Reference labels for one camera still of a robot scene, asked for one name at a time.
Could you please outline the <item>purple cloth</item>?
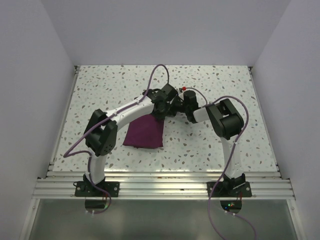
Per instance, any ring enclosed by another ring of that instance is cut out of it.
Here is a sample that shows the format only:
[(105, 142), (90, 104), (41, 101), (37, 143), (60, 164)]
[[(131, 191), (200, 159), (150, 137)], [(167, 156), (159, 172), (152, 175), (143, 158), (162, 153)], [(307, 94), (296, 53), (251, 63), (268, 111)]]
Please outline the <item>purple cloth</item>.
[(135, 119), (128, 126), (123, 145), (143, 149), (162, 148), (164, 122), (151, 114)]

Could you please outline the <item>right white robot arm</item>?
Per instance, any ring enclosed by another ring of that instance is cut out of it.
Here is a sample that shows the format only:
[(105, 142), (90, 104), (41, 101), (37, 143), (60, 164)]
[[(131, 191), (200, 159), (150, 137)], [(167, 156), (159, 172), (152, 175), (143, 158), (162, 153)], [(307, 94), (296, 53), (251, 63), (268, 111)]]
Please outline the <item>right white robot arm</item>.
[(170, 114), (175, 116), (177, 113), (185, 114), (193, 124), (210, 121), (215, 134), (220, 137), (225, 169), (222, 181), (208, 183), (209, 194), (213, 197), (234, 197), (239, 194), (245, 187), (246, 177), (237, 143), (246, 125), (230, 99), (199, 107), (196, 93), (187, 90), (175, 96), (171, 102)]

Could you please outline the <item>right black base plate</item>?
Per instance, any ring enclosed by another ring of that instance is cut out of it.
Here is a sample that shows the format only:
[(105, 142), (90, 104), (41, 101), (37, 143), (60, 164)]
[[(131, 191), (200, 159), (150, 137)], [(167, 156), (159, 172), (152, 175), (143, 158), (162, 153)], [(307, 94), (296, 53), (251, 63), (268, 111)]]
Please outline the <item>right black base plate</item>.
[(226, 186), (222, 181), (220, 181), (217, 183), (211, 196), (213, 198), (250, 198), (253, 194), (248, 181), (237, 187)]

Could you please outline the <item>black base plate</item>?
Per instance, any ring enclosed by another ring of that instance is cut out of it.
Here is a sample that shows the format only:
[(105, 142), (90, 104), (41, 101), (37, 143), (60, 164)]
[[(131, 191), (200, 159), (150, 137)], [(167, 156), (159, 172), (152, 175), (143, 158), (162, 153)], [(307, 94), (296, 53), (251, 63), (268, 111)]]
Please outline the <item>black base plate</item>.
[(74, 195), (76, 197), (106, 197), (106, 192), (112, 198), (117, 198), (120, 190), (120, 183), (118, 181), (105, 181), (96, 184), (95, 186), (86, 179), (85, 181), (76, 181), (73, 183), (75, 187)]
[(211, 196), (213, 198), (250, 198), (253, 194), (248, 181), (237, 187), (226, 186), (222, 181), (220, 181), (217, 183)]

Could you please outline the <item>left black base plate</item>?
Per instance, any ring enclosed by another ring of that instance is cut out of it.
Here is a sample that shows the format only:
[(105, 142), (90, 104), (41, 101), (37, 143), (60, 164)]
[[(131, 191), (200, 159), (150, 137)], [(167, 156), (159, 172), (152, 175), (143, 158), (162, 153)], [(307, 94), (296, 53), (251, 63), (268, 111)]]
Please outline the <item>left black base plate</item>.
[(86, 179), (85, 181), (76, 181), (73, 183), (75, 187), (74, 195), (76, 197), (106, 197), (106, 192), (112, 198), (117, 198), (120, 190), (120, 183), (118, 181), (105, 181), (96, 184), (95, 186)]

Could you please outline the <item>aluminium rail frame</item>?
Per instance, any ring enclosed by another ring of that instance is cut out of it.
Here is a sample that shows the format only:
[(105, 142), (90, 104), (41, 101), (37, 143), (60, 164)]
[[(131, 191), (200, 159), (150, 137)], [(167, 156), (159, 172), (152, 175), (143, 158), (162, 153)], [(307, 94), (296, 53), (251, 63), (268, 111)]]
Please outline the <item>aluminium rail frame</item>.
[[(87, 155), (63, 158), (77, 140), (92, 112), (109, 110), (127, 103), (147, 85), (151, 65), (82, 65), (76, 67), (73, 92), (64, 117), (59, 140), (47, 175), (33, 191), (35, 199), (73, 199), (74, 183), (83, 178)], [(289, 180), (283, 179), (275, 159), (264, 117), (245, 65), (171, 65), (170, 77), (158, 68), (152, 86), (166, 81), (192, 86), (201, 91), (200, 103), (231, 95), (241, 114), (249, 112), (249, 125), (238, 148), (252, 198), (292, 200), (295, 195)], [(209, 122), (189, 123), (184, 115), (165, 120), (163, 147), (154, 150), (123, 146), (123, 128), (114, 151), (104, 168), (107, 181), (119, 182), (120, 199), (181, 200), (208, 198), (207, 182), (223, 171), (224, 157), (219, 138)]]

